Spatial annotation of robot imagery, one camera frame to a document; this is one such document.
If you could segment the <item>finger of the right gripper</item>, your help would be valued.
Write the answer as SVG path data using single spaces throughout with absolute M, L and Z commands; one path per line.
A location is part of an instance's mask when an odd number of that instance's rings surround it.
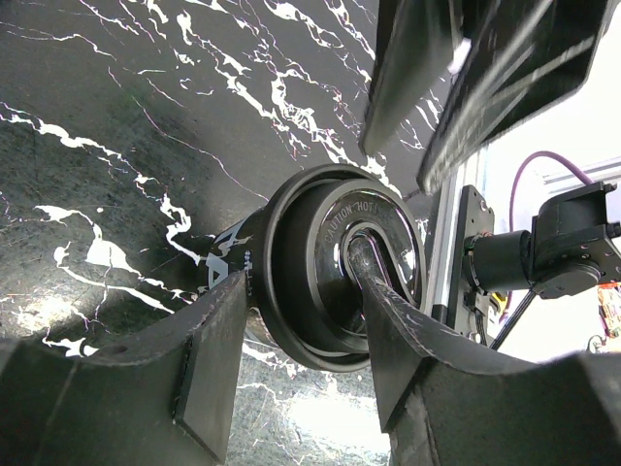
M 479 149 L 577 93 L 611 22 L 608 1 L 492 1 L 416 177 L 426 194 Z

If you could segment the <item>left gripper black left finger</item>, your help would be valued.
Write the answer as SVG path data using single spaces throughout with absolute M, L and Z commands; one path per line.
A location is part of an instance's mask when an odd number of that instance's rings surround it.
M 245 332 L 245 276 L 87 357 L 1 343 L 5 465 L 221 465 Z

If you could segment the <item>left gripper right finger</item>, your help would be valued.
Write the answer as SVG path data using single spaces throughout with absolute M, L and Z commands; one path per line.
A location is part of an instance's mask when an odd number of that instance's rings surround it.
M 396 465 L 616 465 L 620 358 L 533 364 L 459 335 L 402 298 L 374 242 L 349 247 L 381 430 Z

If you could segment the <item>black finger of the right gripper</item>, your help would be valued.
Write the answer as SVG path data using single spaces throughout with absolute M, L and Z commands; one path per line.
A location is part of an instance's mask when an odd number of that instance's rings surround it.
M 381 150 L 417 100 L 444 73 L 463 39 L 464 8 L 454 0 L 378 3 L 376 58 L 359 146 Z

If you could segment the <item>black coffee cup lid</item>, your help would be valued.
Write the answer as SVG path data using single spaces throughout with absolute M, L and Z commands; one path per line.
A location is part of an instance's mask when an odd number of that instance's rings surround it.
M 287 180 L 260 214 L 253 290 L 276 344 L 296 362 L 350 373 L 370 363 L 350 245 L 371 239 L 396 291 L 420 306 L 424 243 L 405 202 L 371 174 L 329 164 Z

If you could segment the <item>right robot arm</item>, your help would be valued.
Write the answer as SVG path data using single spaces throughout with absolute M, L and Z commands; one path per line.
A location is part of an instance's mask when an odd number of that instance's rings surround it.
M 416 182 L 433 194 L 471 155 L 586 81 L 614 1 L 383 1 L 376 61 L 360 148 L 378 152 L 418 99 L 448 68 L 463 41 L 470 50 L 426 146 Z M 497 234 L 475 208 L 481 196 L 458 191 L 449 227 L 446 277 L 429 299 L 432 318 L 498 349 L 535 299 L 573 296 L 620 278 L 607 218 L 610 183 L 584 181 L 547 200 L 528 230 Z

